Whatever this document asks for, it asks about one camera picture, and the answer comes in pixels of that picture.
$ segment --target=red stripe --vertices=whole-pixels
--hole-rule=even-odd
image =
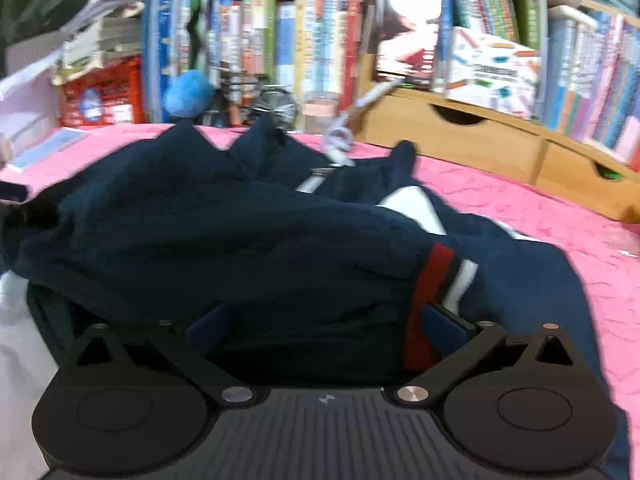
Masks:
[[[405,370],[423,372],[439,361],[436,351],[422,335],[420,314],[425,303],[434,303],[436,295],[453,260],[453,251],[434,244],[431,254],[415,283],[409,317],[404,332]]]

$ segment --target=pink bedsheet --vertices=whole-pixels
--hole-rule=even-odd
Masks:
[[[4,170],[0,178],[28,184],[35,192],[62,180],[91,161],[134,140],[158,135],[166,125],[137,124],[100,128],[23,174]],[[237,132],[203,128],[219,146]],[[319,138],[299,135],[319,149]],[[352,157],[381,156],[386,149],[357,144]],[[634,452],[640,449],[640,259],[612,248],[610,235],[619,226],[580,206],[544,196],[526,186],[483,171],[420,157],[417,178],[463,212],[501,220],[524,234],[563,248],[584,283],[600,334],[603,366],[615,401],[630,415]],[[632,466],[640,480],[640,461]]]

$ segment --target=bed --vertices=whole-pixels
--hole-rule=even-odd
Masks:
[[[100,128],[26,172],[5,169],[0,178],[28,184],[38,192],[92,160],[135,140],[154,137],[167,127],[139,124]],[[238,135],[215,128],[202,131],[217,146],[228,146]],[[318,137],[297,138],[319,149]],[[364,158],[385,152],[383,148],[356,144],[351,156]],[[482,171],[420,157],[417,178],[460,211],[502,221],[568,253],[591,301],[614,399],[628,411],[632,448],[639,449],[640,259],[620,252],[632,239],[624,241],[619,225],[577,205]],[[56,365],[28,314],[25,290],[26,282],[10,272],[0,279],[0,420],[5,421],[0,435],[0,480],[36,480],[47,470],[31,435],[30,416]],[[632,464],[632,478],[640,480],[638,473],[640,465]]]

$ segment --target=drawer handle cutout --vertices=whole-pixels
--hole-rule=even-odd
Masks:
[[[603,166],[599,162],[594,162],[593,166],[596,169],[596,173],[598,173],[604,180],[609,180],[610,182],[620,182],[624,176],[619,173],[610,170],[606,166]]]
[[[459,110],[453,110],[452,108],[445,108],[444,106],[431,105],[436,113],[443,118],[447,123],[458,124],[459,126],[475,126],[480,124],[486,119],[478,117],[477,115],[468,114]]]

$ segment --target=blue pom-pom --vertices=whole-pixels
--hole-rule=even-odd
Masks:
[[[193,119],[199,116],[213,99],[215,88],[199,70],[189,70],[179,76],[164,94],[164,109],[169,115]]]

